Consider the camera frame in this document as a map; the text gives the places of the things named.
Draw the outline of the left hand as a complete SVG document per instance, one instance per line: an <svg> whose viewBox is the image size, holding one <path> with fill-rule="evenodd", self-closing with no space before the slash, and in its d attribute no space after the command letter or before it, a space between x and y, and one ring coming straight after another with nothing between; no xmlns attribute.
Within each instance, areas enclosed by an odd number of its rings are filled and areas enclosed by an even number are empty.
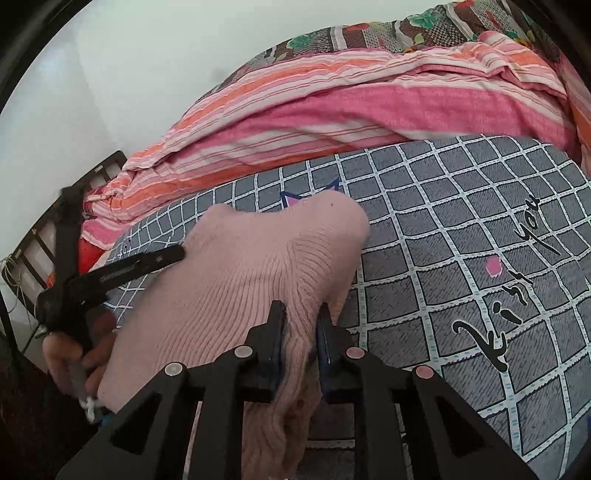
<svg viewBox="0 0 591 480"><path fill-rule="evenodd" d="M63 332L48 334L42 342L42 352L48 372L62 393L80 397L81 388L74 385L70 373L70 366L74 365L86 374L85 394L96 398L116 340L116 318L109 309L97 307L87 314L87 325L94 345L87 353Z"/></svg>

